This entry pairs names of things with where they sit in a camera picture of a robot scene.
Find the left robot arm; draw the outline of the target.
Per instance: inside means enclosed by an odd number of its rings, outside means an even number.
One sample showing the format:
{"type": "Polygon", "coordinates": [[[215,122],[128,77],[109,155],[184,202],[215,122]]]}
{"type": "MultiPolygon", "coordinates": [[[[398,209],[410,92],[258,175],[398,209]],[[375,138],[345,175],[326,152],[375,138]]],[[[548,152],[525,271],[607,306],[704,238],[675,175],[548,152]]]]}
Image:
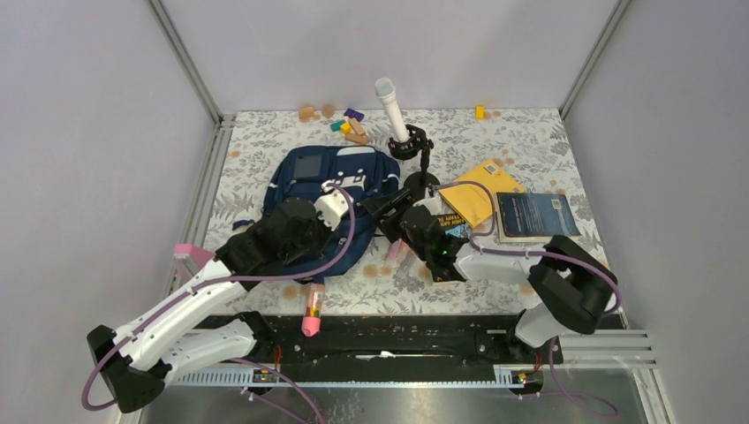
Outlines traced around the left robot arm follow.
{"type": "Polygon", "coordinates": [[[304,279],[321,274],[343,257],[336,254],[315,269],[289,276],[282,269],[301,256],[322,255],[342,222],[353,231],[355,212],[340,191],[311,202],[291,198],[241,233],[231,236],[182,287],[140,317],[115,329],[100,325],[87,335],[112,400],[94,405],[88,379],[81,403],[89,411],[116,406],[139,411],[178,378],[225,360],[247,357],[262,363],[273,354],[275,332],[259,313],[241,313],[222,327],[190,335],[219,306],[262,282],[304,279]]]}

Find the navy blue student backpack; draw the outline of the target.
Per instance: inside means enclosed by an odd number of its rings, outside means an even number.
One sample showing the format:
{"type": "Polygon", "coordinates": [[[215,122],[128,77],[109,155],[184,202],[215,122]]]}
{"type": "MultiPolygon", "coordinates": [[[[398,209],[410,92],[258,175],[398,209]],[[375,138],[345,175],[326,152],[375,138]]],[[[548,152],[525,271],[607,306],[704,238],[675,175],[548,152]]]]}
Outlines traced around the navy blue student backpack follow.
{"type": "Polygon", "coordinates": [[[399,179],[396,160],[375,148],[295,148],[269,181],[261,218],[216,257],[241,276],[341,276],[375,234],[365,201],[395,193],[399,179]]]}

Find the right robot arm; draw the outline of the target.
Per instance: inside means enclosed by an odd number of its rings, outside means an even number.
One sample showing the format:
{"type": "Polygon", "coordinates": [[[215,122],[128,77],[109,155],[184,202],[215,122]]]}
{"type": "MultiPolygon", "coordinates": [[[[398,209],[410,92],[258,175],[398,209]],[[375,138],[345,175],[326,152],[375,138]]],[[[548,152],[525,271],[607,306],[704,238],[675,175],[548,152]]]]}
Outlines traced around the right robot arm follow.
{"type": "Polygon", "coordinates": [[[480,246],[475,236],[446,233],[436,213],[407,189],[362,205],[389,240],[411,248],[436,282],[492,280],[533,288],[539,304],[522,311],[507,332],[508,355],[520,364],[562,334],[593,334],[601,318],[621,306],[615,276],[566,236],[552,237],[537,251],[500,250],[480,246]]]}

